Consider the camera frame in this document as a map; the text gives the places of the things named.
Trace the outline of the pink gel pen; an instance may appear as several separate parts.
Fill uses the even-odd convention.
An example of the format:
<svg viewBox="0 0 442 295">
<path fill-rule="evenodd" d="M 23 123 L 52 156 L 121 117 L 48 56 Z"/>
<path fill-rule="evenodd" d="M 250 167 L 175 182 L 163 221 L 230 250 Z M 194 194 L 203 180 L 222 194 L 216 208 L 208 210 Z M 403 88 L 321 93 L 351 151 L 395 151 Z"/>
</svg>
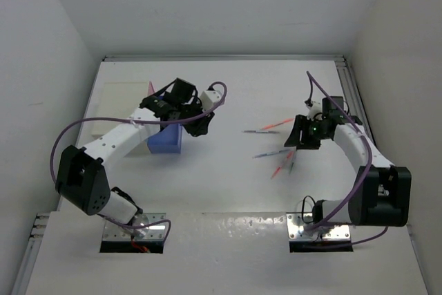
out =
<svg viewBox="0 0 442 295">
<path fill-rule="evenodd" d="M 286 165 L 286 163 L 288 163 L 288 161 L 290 161 L 290 159 L 292 158 L 294 154 L 294 151 L 290 151 L 288 152 L 288 154 L 285 156 L 284 160 L 282 161 L 282 163 L 276 168 L 276 170 L 272 173 L 271 175 L 271 179 L 275 178 L 280 171 L 284 168 L 284 166 Z"/>
</svg>

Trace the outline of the aluminium frame rail left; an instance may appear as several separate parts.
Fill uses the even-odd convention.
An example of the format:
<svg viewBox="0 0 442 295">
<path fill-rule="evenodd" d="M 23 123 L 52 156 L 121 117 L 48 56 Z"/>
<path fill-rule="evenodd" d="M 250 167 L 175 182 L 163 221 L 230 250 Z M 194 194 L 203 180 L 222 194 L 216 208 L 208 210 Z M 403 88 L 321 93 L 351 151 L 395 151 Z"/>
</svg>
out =
<svg viewBox="0 0 442 295">
<path fill-rule="evenodd" d="M 24 295 L 27 291 L 49 217 L 49 213 L 38 213 L 35 216 L 27 246 L 11 291 L 12 295 Z"/>
</svg>

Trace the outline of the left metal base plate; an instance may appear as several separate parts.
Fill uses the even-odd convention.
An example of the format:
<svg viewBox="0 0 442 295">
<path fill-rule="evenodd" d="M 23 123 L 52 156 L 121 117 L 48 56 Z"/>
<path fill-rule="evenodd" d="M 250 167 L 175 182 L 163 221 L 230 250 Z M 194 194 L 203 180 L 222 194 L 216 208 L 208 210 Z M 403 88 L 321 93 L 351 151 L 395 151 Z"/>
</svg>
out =
<svg viewBox="0 0 442 295">
<path fill-rule="evenodd" d="M 164 222 L 166 216 L 158 213 L 138 214 L 131 220 L 131 225 L 140 226 L 139 229 L 127 229 L 120 227 L 112 222 L 106 221 L 102 234 L 102 240 L 138 240 L 153 241 L 163 240 L 168 229 Z"/>
</svg>

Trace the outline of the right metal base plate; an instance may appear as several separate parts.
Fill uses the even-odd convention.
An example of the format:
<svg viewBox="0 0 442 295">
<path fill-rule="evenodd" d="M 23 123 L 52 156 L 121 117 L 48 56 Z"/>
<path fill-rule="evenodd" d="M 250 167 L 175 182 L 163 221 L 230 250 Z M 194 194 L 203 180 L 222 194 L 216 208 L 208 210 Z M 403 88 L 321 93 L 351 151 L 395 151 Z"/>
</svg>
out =
<svg viewBox="0 0 442 295">
<path fill-rule="evenodd" d="M 290 242 L 348 242 L 351 234 L 348 225 L 326 225 L 307 231 L 312 221 L 312 213 L 305 213 L 301 218 L 301 212 L 286 213 L 287 232 Z"/>
</svg>

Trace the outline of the aluminium frame rail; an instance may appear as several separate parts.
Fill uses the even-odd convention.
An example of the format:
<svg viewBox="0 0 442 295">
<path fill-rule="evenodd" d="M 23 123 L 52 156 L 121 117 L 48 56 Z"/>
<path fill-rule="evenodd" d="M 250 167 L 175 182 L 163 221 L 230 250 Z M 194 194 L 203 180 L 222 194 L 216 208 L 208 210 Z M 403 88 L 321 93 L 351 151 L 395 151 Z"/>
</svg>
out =
<svg viewBox="0 0 442 295">
<path fill-rule="evenodd" d="M 352 115 L 358 116 L 358 118 L 363 123 L 365 132 L 373 144 L 376 146 L 376 140 L 374 139 L 372 128 L 369 123 L 367 113 L 365 111 L 363 99 L 361 97 L 358 85 L 356 83 L 356 78 L 354 76 L 354 71 L 349 65 L 349 62 L 345 61 L 335 61 L 336 70 L 338 73 L 338 78 L 340 80 L 343 96 L 348 104 L 350 113 Z M 347 158 L 344 150 L 339 146 L 335 148 L 339 152 L 340 166 L 344 167 L 343 171 L 339 171 L 338 174 L 342 178 L 340 183 L 336 185 L 336 195 L 333 196 L 332 200 L 343 200 L 351 192 L 354 181 L 356 179 L 356 172 L 353 168 L 352 163 Z"/>
<path fill-rule="evenodd" d="M 342 55 L 110 55 L 103 62 L 134 61 L 235 61 L 235 60 L 300 60 L 345 61 Z"/>
<path fill-rule="evenodd" d="M 49 213 L 38 213 L 35 216 L 27 246 L 11 291 L 12 295 L 24 295 L 27 291 L 49 217 Z"/>
</svg>

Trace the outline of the white drawer cabinet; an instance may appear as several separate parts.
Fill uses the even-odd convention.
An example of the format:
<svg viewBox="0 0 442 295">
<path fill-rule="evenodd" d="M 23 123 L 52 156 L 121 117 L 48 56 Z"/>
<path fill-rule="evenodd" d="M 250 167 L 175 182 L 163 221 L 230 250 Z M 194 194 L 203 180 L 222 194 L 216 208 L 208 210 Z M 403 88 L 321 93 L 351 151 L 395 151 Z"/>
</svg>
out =
<svg viewBox="0 0 442 295">
<path fill-rule="evenodd" d="M 108 82 L 104 84 L 102 94 L 94 117 L 114 117 L 126 119 L 139 106 L 140 102 L 148 96 L 148 83 L 144 82 Z M 92 137 L 94 140 L 114 129 L 119 122 L 96 121 L 92 124 Z M 148 155 L 146 141 L 134 148 L 129 155 Z"/>
</svg>

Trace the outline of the orange gel pen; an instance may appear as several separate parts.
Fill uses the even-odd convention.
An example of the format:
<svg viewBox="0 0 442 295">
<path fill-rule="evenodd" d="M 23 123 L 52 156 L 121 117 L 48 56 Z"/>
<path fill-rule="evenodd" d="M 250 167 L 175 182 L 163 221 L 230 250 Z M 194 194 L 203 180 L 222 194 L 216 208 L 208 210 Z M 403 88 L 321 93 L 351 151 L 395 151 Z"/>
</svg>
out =
<svg viewBox="0 0 442 295">
<path fill-rule="evenodd" d="M 260 130 L 261 131 L 267 131 L 269 129 L 276 128 L 277 126 L 281 126 L 283 124 L 287 124 L 287 123 L 290 123 L 292 121 L 294 121 L 294 118 L 285 119 L 285 120 L 277 122 L 275 124 L 266 125 L 266 126 L 262 127 Z"/>
</svg>

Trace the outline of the green gel pen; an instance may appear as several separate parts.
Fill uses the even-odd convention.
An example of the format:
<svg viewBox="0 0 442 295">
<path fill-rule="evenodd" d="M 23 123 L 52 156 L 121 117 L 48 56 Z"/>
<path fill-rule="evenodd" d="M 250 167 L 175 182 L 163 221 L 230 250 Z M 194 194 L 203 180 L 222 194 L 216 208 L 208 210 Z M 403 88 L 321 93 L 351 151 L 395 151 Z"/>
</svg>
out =
<svg viewBox="0 0 442 295">
<path fill-rule="evenodd" d="M 289 174 L 291 174 L 294 169 L 295 159 L 296 159 L 296 151 L 293 151 L 293 153 L 291 155 L 291 159 L 290 159 L 290 164 L 289 164 Z"/>
</svg>

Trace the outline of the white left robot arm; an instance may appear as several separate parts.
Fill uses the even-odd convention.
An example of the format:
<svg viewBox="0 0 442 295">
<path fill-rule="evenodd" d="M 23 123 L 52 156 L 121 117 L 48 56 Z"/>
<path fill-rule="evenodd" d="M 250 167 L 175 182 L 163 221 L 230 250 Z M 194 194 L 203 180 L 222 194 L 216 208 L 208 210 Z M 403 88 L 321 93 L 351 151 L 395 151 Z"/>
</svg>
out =
<svg viewBox="0 0 442 295">
<path fill-rule="evenodd" d="M 195 85 L 175 79 L 146 96 L 127 118 L 116 119 L 117 126 L 103 136 L 81 147 L 66 147 L 54 178 L 56 192 L 88 216 L 98 215 L 134 229 L 133 221 L 142 210 L 130 196 L 110 188 L 107 170 L 150 137 L 175 124 L 193 137 L 206 135 L 215 109 L 226 96 L 213 85 L 198 92 Z"/>
</svg>

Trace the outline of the pink drawer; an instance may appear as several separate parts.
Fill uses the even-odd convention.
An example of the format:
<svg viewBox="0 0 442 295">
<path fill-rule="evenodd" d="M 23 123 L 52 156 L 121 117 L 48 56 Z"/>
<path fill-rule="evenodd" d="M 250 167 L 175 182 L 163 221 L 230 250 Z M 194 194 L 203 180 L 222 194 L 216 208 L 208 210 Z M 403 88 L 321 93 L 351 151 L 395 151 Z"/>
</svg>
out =
<svg viewBox="0 0 442 295">
<path fill-rule="evenodd" d="M 155 93 L 155 88 L 152 82 L 148 83 L 148 95 L 153 95 Z"/>
</svg>

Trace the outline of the aluminium frame rail right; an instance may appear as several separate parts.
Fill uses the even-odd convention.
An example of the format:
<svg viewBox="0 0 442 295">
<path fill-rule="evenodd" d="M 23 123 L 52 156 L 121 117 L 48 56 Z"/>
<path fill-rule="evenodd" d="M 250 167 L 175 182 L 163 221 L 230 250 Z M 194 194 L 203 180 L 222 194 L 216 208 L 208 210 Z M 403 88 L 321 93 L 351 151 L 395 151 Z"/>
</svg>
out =
<svg viewBox="0 0 442 295">
<path fill-rule="evenodd" d="M 340 80 L 343 96 L 348 104 L 350 113 L 352 115 L 358 116 L 358 118 L 363 123 L 365 132 L 373 144 L 376 146 L 376 140 L 374 139 L 372 128 L 369 123 L 367 113 L 365 111 L 363 99 L 361 97 L 358 85 L 356 83 L 356 78 L 354 76 L 354 71 L 349 65 L 349 62 L 345 61 L 335 61 L 336 70 L 338 73 L 338 78 Z M 336 195 L 333 196 L 332 200 L 343 200 L 351 192 L 354 181 L 356 179 L 356 172 L 353 168 L 352 163 L 347 158 L 344 150 L 339 146 L 335 148 L 339 152 L 340 166 L 344 167 L 343 171 L 339 171 L 338 174 L 342 178 L 340 183 L 336 185 Z"/>
</svg>

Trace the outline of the blue transparent drawer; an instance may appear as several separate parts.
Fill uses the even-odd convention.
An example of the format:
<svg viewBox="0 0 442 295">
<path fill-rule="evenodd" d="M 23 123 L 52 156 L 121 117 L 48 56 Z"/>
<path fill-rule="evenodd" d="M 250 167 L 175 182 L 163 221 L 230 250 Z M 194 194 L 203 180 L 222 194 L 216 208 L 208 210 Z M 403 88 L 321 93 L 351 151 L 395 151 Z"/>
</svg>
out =
<svg viewBox="0 0 442 295">
<path fill-rule="evenodd" d="M 172 124 L 165 129 L 150 136 L 146 141 L 152 154 L 180 154 L 182 145 L 182 126 Z"/>
</svg>

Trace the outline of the dark blue gel pen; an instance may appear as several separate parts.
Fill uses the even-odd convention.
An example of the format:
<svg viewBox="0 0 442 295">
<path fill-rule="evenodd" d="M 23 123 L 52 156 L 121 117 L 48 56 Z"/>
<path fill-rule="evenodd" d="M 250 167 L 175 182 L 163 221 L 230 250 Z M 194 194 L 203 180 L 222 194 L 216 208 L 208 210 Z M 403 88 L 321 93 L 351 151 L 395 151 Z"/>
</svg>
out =
<svg viewBox="0 0 442 295">
<path fill-rule="evenodd" d="M 253 134 L 279 134 L 280 131 L 271 131 L 271 130 L 243 130 L 242 133 L 253 133 Z"/>
</svg>

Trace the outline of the aluminium frame rail back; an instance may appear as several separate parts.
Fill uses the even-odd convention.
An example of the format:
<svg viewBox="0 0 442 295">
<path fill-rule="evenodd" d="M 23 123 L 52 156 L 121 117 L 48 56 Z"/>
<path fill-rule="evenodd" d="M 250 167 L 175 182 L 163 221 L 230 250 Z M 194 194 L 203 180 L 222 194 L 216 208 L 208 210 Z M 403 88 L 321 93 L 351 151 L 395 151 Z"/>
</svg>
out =
<svg viewBox="0 0 442 295">
<path fill-rule="evenodd" d="M 235 61 L 235 60 L 300 60 L 345 61 L 342 55 L 110 55 L 103 62 L 134 61 Z"/>
</svg>

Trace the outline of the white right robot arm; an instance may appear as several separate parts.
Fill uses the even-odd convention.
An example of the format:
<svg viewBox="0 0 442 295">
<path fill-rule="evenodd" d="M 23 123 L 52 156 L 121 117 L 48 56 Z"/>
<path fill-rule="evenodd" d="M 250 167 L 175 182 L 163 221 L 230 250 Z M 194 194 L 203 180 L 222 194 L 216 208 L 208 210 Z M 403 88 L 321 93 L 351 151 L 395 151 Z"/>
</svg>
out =
<svg viewBox="0 0 442 295">
<path fill-rule="evenodd" d="M 330 225 L 403 227 L 407 224 L 412 174 L 396 166 L 376 148 L 355 115 L 347 114 L 342 97 L 307 100 L 307 115 L 297 115 L 285 142 L 288 148 L 318 150 L 331 140 L 356 172 L 351 191 L 342 200 L 318 200 L 311 228 Z"/>
</svg>

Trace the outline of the metal base plate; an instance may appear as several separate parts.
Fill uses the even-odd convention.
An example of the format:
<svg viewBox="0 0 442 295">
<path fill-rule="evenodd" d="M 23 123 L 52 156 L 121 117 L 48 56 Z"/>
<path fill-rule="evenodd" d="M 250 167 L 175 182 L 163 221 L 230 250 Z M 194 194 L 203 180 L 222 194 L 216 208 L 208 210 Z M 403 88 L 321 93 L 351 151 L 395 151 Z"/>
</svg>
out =
<svg viewBox="0 0 442 295">
<path fill-rule="evenodd" d="M 307 231 L 312 221 L 312 213 L 305 213 L 301 218 L 301 212 L 286 213 L 287 232 L 290 242 L 348 242 L 351 234 L 348 225 L 326 225 Z"/>
<path fill-rule="evenodd" d="M 158 213 L 138 214 L 131 220 L 131 225 L 140 226 L 139 229 L 127 229 L 120 227 L 112 222 L 106 221 L 102 234 L 102 240 L 138 240 L 153 241 L 163 240 L 168 229 L 164 222 L 166 216 Z"/>
</svg>

